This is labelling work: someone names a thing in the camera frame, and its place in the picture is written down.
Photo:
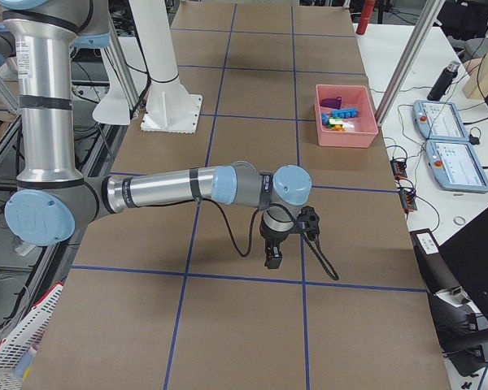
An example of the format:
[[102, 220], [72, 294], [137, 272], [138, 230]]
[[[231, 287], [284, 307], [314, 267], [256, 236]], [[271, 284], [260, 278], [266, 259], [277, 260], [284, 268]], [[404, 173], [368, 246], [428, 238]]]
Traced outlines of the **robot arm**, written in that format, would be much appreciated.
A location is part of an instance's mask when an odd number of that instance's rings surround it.
[[[142, 129], [194, 133], [202, 97], [180, 81], [166, 6], [131, 1], [145, 82], [137, 89], [106, 1], [5, 1], [2, 20], [15, 40], [24, 167], [4, 206], [7, 227], [40, 247], [70, 241], [93, 221], [142, 207], [210, 202], [253, 210], [249, 229], [264, 239], [265, 266], [281, 265], [281, 244], [292, 234], [316, 238], [307, 204], [312, 181], [301, 167], [259, 171], [245, 161], [153, 175], [113, 175], [117, 148], [96, 124], [97, 144], [76, 154], [72, 52], [99, 50], [120, 84], [128, 126], [142, 102], [149, 104]], [[88, 176], [93, 164], [105, 170]]]

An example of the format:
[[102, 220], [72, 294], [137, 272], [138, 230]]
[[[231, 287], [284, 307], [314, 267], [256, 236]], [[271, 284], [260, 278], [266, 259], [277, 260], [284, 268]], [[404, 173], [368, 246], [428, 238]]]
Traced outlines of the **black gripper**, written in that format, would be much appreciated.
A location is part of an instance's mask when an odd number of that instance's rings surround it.
[[278, 269], [283, 259], [282, 253], [281, 251], [279, 251], [280, 245], [283, 241], [285, 241], [288, 238], [290, 233], [288, 231], [279, 232], [273, 230], [267, 225], [260, 225], [259, 232], [265, 242], [264, 265], [267, 268]]

